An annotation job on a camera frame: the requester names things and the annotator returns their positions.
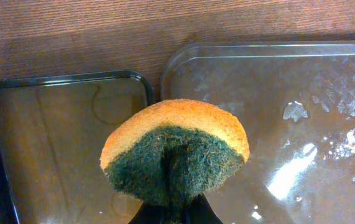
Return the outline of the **orange green sponge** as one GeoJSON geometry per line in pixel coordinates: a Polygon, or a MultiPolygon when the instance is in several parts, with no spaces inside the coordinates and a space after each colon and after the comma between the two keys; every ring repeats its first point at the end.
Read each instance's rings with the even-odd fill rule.
{"type": "Polygon", "coordinates": [[[162,207],[182,207],[218,188],[250,155],[237,117],[198,100],[165,100],[107,138],[100,167],[115,190],[162,207]]]}

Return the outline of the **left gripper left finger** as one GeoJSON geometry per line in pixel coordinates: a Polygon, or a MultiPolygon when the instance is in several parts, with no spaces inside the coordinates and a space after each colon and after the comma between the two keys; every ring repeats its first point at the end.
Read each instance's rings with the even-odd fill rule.
{"type": "Polygon", "coordinates": [[[144,202],[128,224],[163,224],[168,210],[144,202]]]}

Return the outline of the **brown serving tray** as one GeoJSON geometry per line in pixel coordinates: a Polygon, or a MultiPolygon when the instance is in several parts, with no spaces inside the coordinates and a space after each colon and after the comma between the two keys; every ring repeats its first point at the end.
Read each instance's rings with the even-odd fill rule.
{"type": "Polygon", "coordinates": [[[355,223],[355,41],[189,45],[161,97],[244,126],[248,162],[206,195],[224,223],[355,223]]]}

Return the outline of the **black water tray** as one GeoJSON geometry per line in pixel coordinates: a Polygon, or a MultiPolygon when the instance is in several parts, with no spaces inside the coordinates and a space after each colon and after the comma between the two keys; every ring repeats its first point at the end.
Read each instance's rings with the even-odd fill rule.
{"type": "Polygon", "coordinates": [[[99,157],[153,102],[132,70],[0,80],[0,223],[128,223],[141,202],[108,184],[99,157]]]}

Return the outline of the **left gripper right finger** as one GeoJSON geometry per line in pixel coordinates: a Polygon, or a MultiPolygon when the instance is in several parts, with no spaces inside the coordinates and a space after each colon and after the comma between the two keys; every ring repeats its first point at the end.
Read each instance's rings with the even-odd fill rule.
{"type": "Polygon", "coordinates": [[[183,224],[223,224],[203,194],[196,196],[183,210],[183,224]]]}

